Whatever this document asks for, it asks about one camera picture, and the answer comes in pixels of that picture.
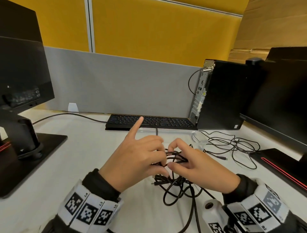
white desk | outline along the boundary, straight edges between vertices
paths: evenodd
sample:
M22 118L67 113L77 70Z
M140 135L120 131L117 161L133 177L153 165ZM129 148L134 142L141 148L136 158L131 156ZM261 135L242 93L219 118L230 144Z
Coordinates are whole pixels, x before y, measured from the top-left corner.
M33 122L57 112L47 110L28 110L22 113ZM109 115L86 114L98 120L107 120ZM34 126L36 132L63 134L68 140L15 192L7 199L0 200L0 232L41 232L41 228L53 218L60 202L71 190L78 179L94 168L100 168L122 142L127 132L105 131L105 124L85 118L63 115L42 121ZM258 141L262 149L275 147L292 157L299 159L300 155L284 147L246 125L239 131L231 131L246 139ZM137 138L155 131L140 130ZM192 143L188 133L178 133L159 130L159 135L165 140L165 146L176 137L181 137L188 144ZM243 154L235 154L240 161L248 162ZM293 213L307 221L307 198L287 185L270 171L258 165L257 170L248 170L238 166L230 154L225 154L227 161L216 159L235 173L249 177L258 177L265 181L285 200ZM147 178L129 188L122 197L125 204L118 217L113 221L111 229L116 233L127 232L169 232L176 233L186 224L192 200L183 197L175 205L167 207L163 204L164 191L150 183L153 179ZM222 195L211 192L222 201ZM210 199L202 193L197 199L198 211L201 211L205 200ZM204 221L199 213L202 232L207 232ZM197 232L195 218L186 232Z

gray partition panel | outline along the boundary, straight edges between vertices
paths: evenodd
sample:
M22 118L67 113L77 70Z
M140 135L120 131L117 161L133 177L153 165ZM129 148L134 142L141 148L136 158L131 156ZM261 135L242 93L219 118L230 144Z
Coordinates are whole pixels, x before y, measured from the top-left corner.
M200 67L45 47L55 99L50 110L188 117L188 79ZM190 85L196 90L198 75Z

keyboard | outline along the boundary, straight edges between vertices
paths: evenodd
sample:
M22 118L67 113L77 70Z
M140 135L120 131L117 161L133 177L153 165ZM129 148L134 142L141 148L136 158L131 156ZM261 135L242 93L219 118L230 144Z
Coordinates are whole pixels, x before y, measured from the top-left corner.
M112 114L106 123L106 130L130 130L140 118L136 115ZM188 118L144 116L142 128L187 129L197 130Z

cardboard box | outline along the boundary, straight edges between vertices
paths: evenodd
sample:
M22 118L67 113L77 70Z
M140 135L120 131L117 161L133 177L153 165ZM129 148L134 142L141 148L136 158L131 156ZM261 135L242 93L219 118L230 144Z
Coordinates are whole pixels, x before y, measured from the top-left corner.
M229 61L264 58L272 47L307 46L306 13L306 0L249 0Z
M268 54L269 50L232 49L228 61L245 64L245 61L252 57L259 57L265 60Z

person's left hand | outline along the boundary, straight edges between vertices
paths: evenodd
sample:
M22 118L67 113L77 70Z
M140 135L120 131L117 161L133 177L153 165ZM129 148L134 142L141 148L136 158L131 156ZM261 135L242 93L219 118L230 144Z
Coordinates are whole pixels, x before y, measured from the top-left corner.
M151 165L158 162L161 162L162 165L166 164L163 139L155 135L146 136L139 140L135 139L143 120L144 118L141 116L123 142L99 170L99 174L119 192L123 192L149 176L156 174L169 176L164 167Z

